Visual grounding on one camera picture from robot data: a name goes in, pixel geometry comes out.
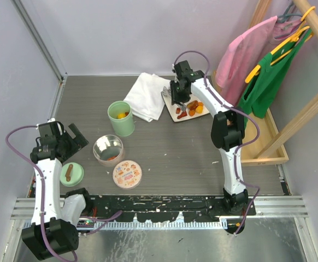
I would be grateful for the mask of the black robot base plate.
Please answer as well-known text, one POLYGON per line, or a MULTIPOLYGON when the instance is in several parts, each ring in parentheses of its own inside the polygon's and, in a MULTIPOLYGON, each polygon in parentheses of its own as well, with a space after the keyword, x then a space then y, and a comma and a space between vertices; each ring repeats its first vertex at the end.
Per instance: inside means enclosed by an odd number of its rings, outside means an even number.
POLYGON ((218 222, 221 216, 242 216, 240 211, 227 211, 220 196, 203 195, 92 195, 81 218, 108 219, 117 212, 122 213, 117 222, 173 222, 180 215, 184 222, 218 222))

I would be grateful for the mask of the yellow corn piece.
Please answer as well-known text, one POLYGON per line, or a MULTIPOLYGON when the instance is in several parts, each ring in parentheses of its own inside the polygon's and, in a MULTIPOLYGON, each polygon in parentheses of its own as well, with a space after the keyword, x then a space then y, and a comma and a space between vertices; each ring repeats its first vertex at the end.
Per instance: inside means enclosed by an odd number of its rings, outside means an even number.
POLYGON ((125 118, 126 117, 126 114, 125 113, 120 113, 118 114, 117 118, 118 119, 122 119, 122 118, 125 118))

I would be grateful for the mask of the tall green canister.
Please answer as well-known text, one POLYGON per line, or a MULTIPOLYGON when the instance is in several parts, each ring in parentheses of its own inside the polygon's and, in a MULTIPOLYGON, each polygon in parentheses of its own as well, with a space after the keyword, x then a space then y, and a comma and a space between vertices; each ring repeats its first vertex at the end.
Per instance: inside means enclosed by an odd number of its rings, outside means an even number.
POLYGON ((132 108, 127 102, 113 102, 109 105, 107 113, 113 130, 118 136, 129 136, 134 132, 135 125, 132 115, 132 108), (122 119, 117 118, 118 114, 125 112, 129 112, 129 115, 122 119))

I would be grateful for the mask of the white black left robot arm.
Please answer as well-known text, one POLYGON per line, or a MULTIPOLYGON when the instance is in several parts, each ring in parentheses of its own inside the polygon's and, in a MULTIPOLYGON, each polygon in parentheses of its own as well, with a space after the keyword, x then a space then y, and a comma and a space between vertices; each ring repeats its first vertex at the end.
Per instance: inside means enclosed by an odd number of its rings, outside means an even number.
POLYGON ((39 124, 37 146, 30 154, 36 173, 35 210, 31 226, 22 230, 22 240, 40 261, 75 252, 79 246, 79 217, 93 211, 85 188, 68 192, 64 203, 60 202, 62 164, 89 143, 75 124, 69 129, 74 137, 53 118, 39 124))

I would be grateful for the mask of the round silver tin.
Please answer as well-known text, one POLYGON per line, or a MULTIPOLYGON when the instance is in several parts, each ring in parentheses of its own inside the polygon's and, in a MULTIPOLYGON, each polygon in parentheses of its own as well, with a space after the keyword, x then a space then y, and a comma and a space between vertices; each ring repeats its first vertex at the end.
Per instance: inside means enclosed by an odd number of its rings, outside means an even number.
POLYGON ((123 142, 115 135, 104 135, 97 139, 93 145, 93 155, 105 167, 114 167, 125 157, 123 142), (107 161, 112 156, 118 156, 112 161, 107 161))

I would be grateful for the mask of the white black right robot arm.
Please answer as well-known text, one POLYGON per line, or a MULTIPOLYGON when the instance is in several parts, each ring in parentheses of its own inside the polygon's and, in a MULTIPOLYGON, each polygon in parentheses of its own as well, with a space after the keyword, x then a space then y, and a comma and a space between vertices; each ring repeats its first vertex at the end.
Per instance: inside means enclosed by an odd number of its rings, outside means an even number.
POLYGON ((222 204, 228 214, 236 215, 249 202, 240 148, 245 137, 244 116, 222 99, 201 70, 191 69, 188 61, 174 64, 173 72, 175 79, 170 82, 172 103, 186 103, 193 95, 213 117, 210 136, 220 151, 225 177, 222 204))

